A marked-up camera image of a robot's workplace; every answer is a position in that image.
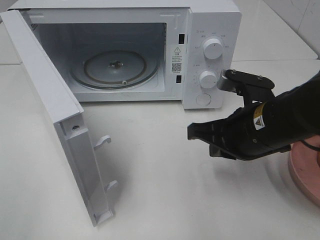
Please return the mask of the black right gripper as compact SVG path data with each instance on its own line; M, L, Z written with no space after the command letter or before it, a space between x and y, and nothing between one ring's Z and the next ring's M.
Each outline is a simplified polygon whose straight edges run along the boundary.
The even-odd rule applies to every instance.
M267 77L235 69L222 70L217 88L243 96L244 106L229 117L187 127L188 140L209 145L211 157L251 161L291 150L289 137L281 130L280 107L291 91L274 96L275 84Z

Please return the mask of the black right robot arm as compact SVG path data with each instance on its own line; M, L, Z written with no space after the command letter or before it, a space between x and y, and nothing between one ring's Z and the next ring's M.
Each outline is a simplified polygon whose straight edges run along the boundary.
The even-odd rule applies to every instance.
M275 96L267 77L234 69L223 70L218 89L243 97L244 106L230 116L187 127L188 140L209 145L211 157L251 161L291 150L320 133L320 75Z

